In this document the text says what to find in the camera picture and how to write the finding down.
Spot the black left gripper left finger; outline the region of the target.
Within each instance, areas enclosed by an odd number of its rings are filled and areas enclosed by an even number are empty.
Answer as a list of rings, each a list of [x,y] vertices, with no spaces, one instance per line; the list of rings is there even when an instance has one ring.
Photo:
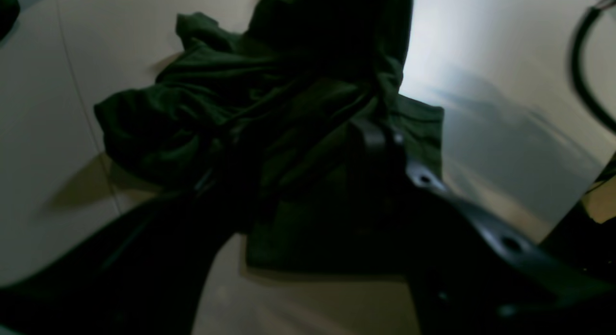
[[[3,287],[2,327],[20,335],[189,335],[218,250],[252,221],[261,155],[255,132],[234,131],[196,182]]]

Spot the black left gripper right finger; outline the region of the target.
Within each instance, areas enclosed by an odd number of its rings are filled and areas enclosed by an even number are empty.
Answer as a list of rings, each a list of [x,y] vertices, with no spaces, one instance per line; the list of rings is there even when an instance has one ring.
[[[352,214],[392,230],[424,335],[613,335],[615,286],[451,192],[384,122],[348,125]]]

